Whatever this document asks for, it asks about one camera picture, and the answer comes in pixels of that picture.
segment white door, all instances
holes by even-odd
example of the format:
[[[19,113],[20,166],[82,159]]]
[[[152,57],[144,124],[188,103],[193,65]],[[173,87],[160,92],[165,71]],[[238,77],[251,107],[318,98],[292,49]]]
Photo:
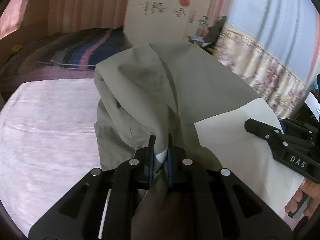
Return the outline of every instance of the white door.
[[[129,0],[124,32],[133,45],[194,36],[210,0]]]

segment finger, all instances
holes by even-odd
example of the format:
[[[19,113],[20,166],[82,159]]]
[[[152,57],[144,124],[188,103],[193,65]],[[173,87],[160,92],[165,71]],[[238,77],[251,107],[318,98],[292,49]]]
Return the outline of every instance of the finger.
[[[284,207],[284,210],[286,213],[289,213],[289,212],[296,212],[296,210],[298,209],[298,203],[297,201],[295,201],[294,199],[291,199],[287,205]]]
[[[320,203],[319,199],[311,199],[309,206],[305,209],[305,211],[303,212],[303,214],[306,217],[311,217],[313,215],[313,213],[316,211],[318,205]]]
[[[302,190],[298,189],[297,192],[293,195],[292,199],[294,199],[297,202],[300,202],[302,200],[302,195]]]
[[[320,184],[315,184],[311,180],[307,179],[305,184],[299,188],[311,198],[320,198]]]

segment red circular sticker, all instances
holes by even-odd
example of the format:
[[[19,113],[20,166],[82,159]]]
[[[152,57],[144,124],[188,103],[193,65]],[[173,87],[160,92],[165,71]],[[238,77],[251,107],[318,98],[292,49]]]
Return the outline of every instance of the red circular sticker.
[[[190,5],[190,0],[179,0],[182,7],[188,7]]]

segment wall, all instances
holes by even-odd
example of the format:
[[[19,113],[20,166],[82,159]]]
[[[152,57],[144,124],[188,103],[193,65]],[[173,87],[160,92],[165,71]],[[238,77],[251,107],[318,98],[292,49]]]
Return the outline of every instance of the wall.
[[[127,0],[50,0],[48,33],[118,28],[126,6]]]
[[[49,0],[28,0],[25,13],[21,15],[21,27],[0,39],[0,66],[14,45],[24,45],[48,35],[48,7]]]

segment black bracket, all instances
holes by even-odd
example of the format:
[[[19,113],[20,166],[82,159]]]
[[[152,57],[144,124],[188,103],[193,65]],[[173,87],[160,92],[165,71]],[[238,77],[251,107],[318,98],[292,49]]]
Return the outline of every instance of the black bracket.
[[[319,147],[315,143],[317,128],[307,128],[290,119],[284,120],[283,123],[287,126],[286,134],[279,128],[253,119],[247,120],[244,128],[268,142],[276,161],[311,181],[320,183]]]
[[[91,170],[31,228],[30,240],[97,240],[102,213],[111,190],[102,240],[129,240],[135,211],[133,193],[149,189],[155,138],[149,147],[117,169]],[[205,169],[186,158],[169,136],[167,164],[171,190],[192,195],[193,220],[199,240],[293,239],[292,231],[230,170]]]

